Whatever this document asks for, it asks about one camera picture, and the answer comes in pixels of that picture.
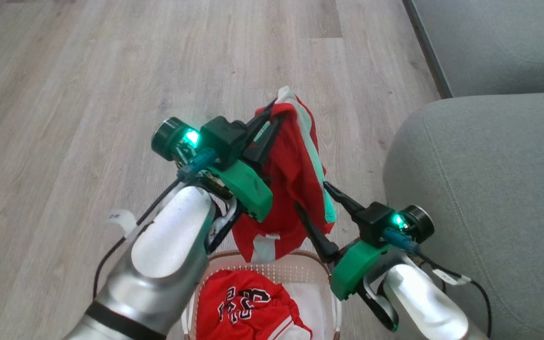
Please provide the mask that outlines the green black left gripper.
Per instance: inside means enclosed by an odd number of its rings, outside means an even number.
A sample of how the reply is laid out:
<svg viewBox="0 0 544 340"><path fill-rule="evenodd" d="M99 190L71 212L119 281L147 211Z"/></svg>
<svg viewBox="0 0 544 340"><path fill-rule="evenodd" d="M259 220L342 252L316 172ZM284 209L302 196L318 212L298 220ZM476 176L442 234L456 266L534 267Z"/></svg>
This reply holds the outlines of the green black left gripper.
<svg viewBox="0 0 544 340"><path fill-rule="evenodd" d="M270 188L256 171L266 164L283 118L270 121L273 99L246 125L215 117L200 128L200 147L213 149L216 159L209 166L255 221L268 217L273 202Z"/></svg>

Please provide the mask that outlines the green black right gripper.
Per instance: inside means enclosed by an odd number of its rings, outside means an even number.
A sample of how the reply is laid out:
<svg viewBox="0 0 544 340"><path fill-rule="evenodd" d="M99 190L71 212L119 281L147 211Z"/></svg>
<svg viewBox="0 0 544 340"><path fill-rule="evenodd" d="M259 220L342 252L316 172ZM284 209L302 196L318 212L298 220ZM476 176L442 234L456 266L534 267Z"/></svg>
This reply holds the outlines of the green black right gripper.
<svg viewBox="0 0 544 340"><path fill-rule="evenodd" d="M356 241L339 250L338 245L315 225L299 202L294 203L294 209L322 263L331 264L340 256L334 263L331 290L336 298L343 301L356 293L365 275L373 269L382 254L389 250L390 245L382 237L386 228L394 226L395 210L379 202L364 207L332 183L324 181L323 186L357 225L360 236Z"/></svg>

